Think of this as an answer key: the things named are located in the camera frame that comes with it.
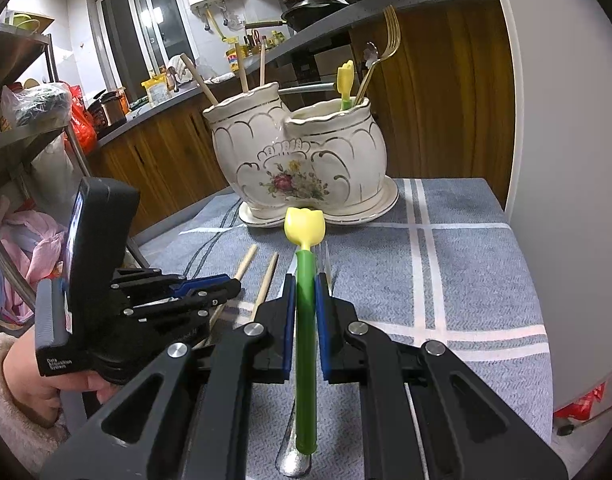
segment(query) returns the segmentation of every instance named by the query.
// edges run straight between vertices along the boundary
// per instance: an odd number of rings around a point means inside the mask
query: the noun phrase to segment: human hand
[[[104,403],[117,391],[96,372],[75,372],[42,377],[35,359],[35,327],[30,328],[8,351],[3,364],[4,380],[17,407],[33,422],[50,428],[61,406],[60,390],[96,392]]]

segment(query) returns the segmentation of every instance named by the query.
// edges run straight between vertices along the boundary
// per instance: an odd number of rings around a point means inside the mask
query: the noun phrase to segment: green handle
[[[317,449],[317,370],[315,343],[315,256],[297,251],[297,386],[295,425],[297,451]]]

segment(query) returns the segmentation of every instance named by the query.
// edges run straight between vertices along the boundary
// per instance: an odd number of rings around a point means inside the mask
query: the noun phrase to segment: blue tablecloth
[[[375,222],[326,226],[334,296],[354,303],[360,319],[393,339],[420,346],[445,342],[546,442],[552,379],[540,305],[503,211],[481,179],[396,181],[396,206]],[[278,266],[269,298],[294,272],[296,249],[283,228],[249,228],[240,199],[217,196],[153,264],[164,272],[208,276],[236,272],[251,244],[259,249],[240,298],[221,330],[246,323],[273,251]],[[247,476],[283,478],[274,463],[292,407],[288,384],[254,386]],[[363,478],[358,388],[320,377],[318,451],[310,478]]]

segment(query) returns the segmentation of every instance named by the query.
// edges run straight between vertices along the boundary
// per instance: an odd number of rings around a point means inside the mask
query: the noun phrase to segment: floral decoration
[[[264,186],[268,193],[273,197],[289,196],[294,198],[315,200],[324,200],[326,195],[330,194],[327,187],[328,184],[323,184],[320,178],[313,171],[302,172],[302,164],[298,160],[291,160],[288,163],[288,168],[284,169],[281,164],[275,164],[279,173],[273,174],[267,171],[266,174],[270,177],[270,182],[260,182],[260,186]]]

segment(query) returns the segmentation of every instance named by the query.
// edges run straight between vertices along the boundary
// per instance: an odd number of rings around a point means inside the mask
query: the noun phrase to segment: yellow tulip
[[[318,210],[289,207],[284,219],[286,237],[295,245],[309,251],[321,243],[326,233],[324,213]]]

